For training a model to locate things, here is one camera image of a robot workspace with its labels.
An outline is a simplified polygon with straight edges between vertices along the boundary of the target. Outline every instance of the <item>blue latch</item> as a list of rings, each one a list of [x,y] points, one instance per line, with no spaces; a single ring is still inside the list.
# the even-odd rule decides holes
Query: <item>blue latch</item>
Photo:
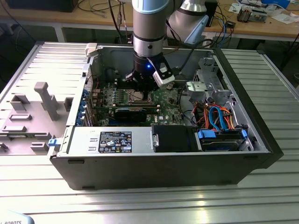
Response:
[[[49,146],[55,146],[57,143],[57,139],[50,139],[49,142],[48,142],[48,145]]]
[[[85,106],[85,105],[86,105],[86,102],[83,101],[83,100],[81,100],[81,101],[80,101],[80,105],[81,105],[81,106]]]
[[[198,132],[199,139],[216,138],[216,134],[212,130],[200,130]]]
[[[242,133],[244,138],[247,138],[248,135],[247,135],[247,132],[245,130],[242,130],[241,133]]]
[[[82,125],[82,120],[80,118],[76,119],[76,124]]]
[[[88,96],[88,94],[89,94],[89,92],[87,90],[83,90],[83,94],[82,94],[83,97]]]

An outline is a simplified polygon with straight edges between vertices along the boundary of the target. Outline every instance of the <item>electronic device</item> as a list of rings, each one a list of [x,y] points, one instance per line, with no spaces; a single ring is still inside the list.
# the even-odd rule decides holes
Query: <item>electronic device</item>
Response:
[[[78,0],[6,0],[10,8],[50,10],[71,13]]]
[[[217,9],[218,1],[217,0],[206,0],[205,6],[206,6],[206,14],[209,17],[209,20],[207,21],[206,26],[211,27],[213,18]]]
[[[290,0],[261,0],[263,4],[277,4],[282,6],[283,8],[287,8],[290,4]]]
[[[32,49],[1,95],[2,153],[48,152],[76,190],[237,184],[283,156],[265,123],[279,114],[259,103],[275,101],[281,111],[277,101],[299,96],[266,56],[165,49],[166,18],[167,35],[198,41],[208,20],[204,1],[132,3],[134,46]],[[264,79],[275,82],[266,80],[263,92],[256,85]],[[271,91],[276,85],[280,91]]]
[[[267,13],[262,8],[253,8],[251,9],[251,15],[249,21],[253,22],[265,22],[267,19]]]
[[[242,6],[239,14],[237,15],[237,20],[239,22],[248,22],[251,16],[251,8]]]

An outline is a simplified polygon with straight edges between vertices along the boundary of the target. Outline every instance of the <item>motherboard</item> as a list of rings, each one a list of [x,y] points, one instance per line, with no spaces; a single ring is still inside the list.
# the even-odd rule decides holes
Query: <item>motherboard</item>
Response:
[[[178,105],[181,90],[170,84],[144,93],[117,83],[102,84],[93,92],[94,125],[185,125]]]

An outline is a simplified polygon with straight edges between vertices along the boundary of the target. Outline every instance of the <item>table leg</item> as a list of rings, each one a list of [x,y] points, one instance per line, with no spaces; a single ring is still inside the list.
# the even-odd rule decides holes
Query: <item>table leg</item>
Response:
[[[54,27],[58,42],[66,42],[62,27]]]

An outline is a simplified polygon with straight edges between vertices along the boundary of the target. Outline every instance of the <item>label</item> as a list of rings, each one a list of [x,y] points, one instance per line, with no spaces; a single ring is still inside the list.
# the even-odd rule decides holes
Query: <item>label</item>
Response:
[[[100,153],[131,153],[132,132],[101,132]]]

